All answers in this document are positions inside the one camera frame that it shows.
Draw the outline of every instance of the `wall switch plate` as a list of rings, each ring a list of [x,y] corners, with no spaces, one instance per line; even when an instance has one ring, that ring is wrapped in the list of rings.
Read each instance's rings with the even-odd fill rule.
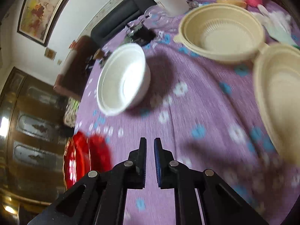
[[[44,54],[44,56],[46,58],[49,58],[53,61],[55,58],[55,55],[56,55],[56,52],[54,50],[51,50],[48,47],[46,47],[45,54]]]

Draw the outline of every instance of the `metal screw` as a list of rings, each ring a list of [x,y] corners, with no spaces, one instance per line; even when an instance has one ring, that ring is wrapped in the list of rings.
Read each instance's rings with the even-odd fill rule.
[[[94,177],[96,177],[98,175],[98,173],[96,172],[96,171],[89,171],[88,172],[88,176],[90,177],[90,178],[94,178]]]
[[[215,173],[214,173],[214,171],[213,170],[211,170],[211,169],[207,169],[207,170],[205,170],[205,175],[206,176],[213,176]]]
[[[177,167],[179,165],[178,161],[170,161],[169,164],[171,167]]]
[[[127,160],[124,162],[124,166],[126,166],[126,167],[131,167],[132,165],[133,165],[132,161]]]

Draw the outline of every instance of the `framed painting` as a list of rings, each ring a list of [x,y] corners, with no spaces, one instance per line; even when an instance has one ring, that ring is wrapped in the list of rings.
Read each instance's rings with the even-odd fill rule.
[[[17,32],[46,47],[67,2],[68,0],[24,0]]]

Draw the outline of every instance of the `black cushion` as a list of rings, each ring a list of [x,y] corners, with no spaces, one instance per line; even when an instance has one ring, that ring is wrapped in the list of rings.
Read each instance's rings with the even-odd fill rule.
[[[145,13],[150,6],[156,5],[154,0],[124,0],[106,15],[91,32],[92,39],[103,47],[130,21]]]

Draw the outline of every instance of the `floral tablecloth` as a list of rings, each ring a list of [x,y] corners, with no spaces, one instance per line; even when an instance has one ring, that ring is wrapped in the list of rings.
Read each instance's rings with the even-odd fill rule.
[[[272,1],[263,3],[269,11],[283,10]],[[165,18],[164,24],[155,16],[145,21],[157,34],[143,48],[151,71],[145,99],[116,117],[104,116],[96,101],[101,69],[95,65],[75,125],[87,135],[106,136],[114,165],[138,148],[140,137],[147,139],[145,189],[128,190],[124,224],[175,224],[174,192],[160,190],[156,182],[156,137],[175,159],[195,170],[213,169],[270,224],[280,224],[300,194],[300,174],[280,159],[266,133],[254,98],[252,64],[229,67],[201,57],[173,41],[183,16]],[[113,51],[124,36],[125,29],[103,49]],[[294,21],[292,36],[299,43]]]

